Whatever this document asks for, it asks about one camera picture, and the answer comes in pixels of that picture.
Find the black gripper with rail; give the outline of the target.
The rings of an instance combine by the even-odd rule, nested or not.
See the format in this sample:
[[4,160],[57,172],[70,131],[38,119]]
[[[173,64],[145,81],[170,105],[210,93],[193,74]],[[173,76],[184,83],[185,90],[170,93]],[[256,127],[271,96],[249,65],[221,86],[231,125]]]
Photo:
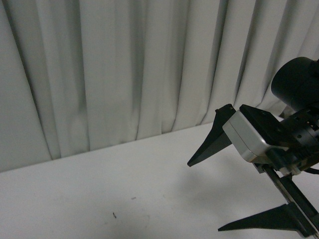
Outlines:
[[265,172],[287,200],[287,204],[228,223],[218,231],[270,229],[296,231],[302,237],[319,237],[319,213],[293,176],[317,174],[319,162],[319,109],[308,106],[279,122],[269,112],[243,105],[239,110],[268,144],[287,147],[266,152],[268,164],[253,163]]

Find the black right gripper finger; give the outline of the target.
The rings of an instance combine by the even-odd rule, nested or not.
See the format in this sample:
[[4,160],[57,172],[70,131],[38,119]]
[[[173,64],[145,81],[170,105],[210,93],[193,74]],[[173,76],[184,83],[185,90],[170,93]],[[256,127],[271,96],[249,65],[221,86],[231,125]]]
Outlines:
[[217,109],[215,112],[216,115],[212,129],[203,144],[188,161],[187,165],[189,167],[206,160],[232,144],[222,127],[236,113],[236,110],[231,104],[227,104]]

